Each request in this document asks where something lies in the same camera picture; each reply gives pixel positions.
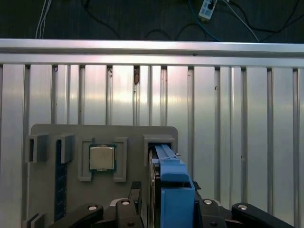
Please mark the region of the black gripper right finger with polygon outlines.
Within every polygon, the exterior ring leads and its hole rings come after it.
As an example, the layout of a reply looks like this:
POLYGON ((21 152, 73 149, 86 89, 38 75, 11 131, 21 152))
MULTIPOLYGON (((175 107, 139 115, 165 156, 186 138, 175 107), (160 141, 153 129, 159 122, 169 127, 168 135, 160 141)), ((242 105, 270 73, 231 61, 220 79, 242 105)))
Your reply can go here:
POLYGON ((291 228, 292 225, 248 203, 236 203, 226 209, 216 200, 204 199, 194 182, 195 228, 291 228))

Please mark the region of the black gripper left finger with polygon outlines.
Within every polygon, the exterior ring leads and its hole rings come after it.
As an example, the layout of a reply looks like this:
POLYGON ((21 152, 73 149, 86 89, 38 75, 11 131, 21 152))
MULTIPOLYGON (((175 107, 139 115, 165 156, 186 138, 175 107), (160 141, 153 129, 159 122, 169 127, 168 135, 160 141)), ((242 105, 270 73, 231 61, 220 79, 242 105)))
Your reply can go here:
POLYGON ((116 199, 108 208, 85 204, 49 225, 50 228, 141 228, 142 183, 131 184, 128 198, 116 199))

